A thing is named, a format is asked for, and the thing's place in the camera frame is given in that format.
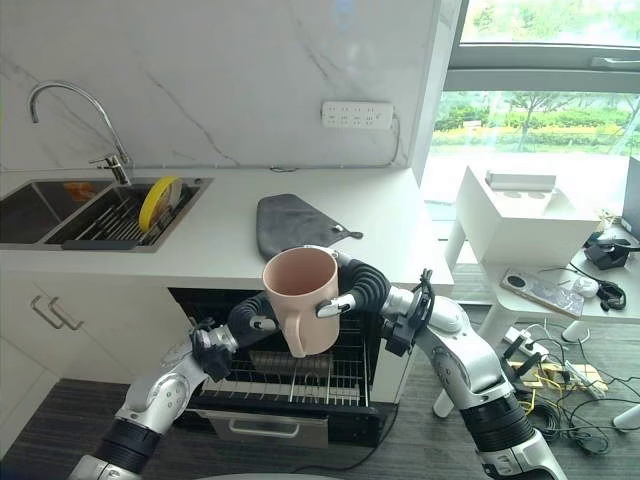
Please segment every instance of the white countertop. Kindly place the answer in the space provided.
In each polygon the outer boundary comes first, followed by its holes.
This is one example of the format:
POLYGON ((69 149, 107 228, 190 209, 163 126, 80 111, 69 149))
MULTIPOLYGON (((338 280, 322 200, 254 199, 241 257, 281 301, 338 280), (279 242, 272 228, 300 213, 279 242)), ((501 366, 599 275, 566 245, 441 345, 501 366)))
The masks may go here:
MULTIPOLYGON (((31 179, 97 178, 95 170, 3 172, 2 196, 31 179)), ((214 180, 155 253, 5 250, 2 269, 40 274, 100 275, 101 281, 175 287, 261 289, 264 260, 256 245, 256 207, 293 193, 352 231, 333 245, 380 269, 398 287, 433 269, 439 294, 453 286, 431 220, 410 169, 140 170, 136 178, 179 175, 214 180)))

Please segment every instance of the yellow plate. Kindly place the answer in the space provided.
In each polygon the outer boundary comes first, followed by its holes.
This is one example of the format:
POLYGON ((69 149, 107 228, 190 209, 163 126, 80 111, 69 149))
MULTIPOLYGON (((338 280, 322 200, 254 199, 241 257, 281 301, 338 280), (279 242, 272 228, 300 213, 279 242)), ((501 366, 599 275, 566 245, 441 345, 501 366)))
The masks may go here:
POLYGON ((181 191, 182 180, 179 177, 162 177, 158 180, 149 190, 140 209, 140 230, 148 232, 167 208, 175 208, 180 201, 181 191))

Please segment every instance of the mug handle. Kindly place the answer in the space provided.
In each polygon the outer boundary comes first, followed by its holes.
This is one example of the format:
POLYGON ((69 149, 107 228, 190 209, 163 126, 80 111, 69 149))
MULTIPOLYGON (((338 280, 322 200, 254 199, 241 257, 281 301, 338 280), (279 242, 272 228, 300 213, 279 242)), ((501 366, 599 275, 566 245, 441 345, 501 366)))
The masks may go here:
POLYGON ((296 358, 305 356, 300 340, 300 312, 292 312, 287 315, 284 321, 284 336, 291 350, 291 355, 296 358))

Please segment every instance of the kitchen sink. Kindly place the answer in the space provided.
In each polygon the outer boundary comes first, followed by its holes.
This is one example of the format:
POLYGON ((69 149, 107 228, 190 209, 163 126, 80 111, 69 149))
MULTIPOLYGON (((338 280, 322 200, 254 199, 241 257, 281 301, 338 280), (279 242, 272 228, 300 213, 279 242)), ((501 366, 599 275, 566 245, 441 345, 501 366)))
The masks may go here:
POLYGON ((176 207, 142 232, 138 215, 155 180, 137 179, 131 186, 87 180, 31 182, 0 202, 0 249, 154 252, 211 183, 183 179, 176 207))
POLYGON ((91 201, 111 182, 29 182, 0 201, 0 243, 34 244, 91 201))

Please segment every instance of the headphones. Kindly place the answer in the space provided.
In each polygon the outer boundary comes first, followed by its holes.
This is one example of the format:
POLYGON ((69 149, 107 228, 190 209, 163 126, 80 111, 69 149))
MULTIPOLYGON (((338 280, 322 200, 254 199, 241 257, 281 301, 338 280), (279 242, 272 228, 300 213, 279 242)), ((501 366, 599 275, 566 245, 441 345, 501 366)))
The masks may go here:
POLYGON ((605 312, 610 309, 623 310, 627 306, 627 295, 620 286, 606 280, 596 280, 598 282, 598 291, 596 295, 601 300, 600 307, 605 312))

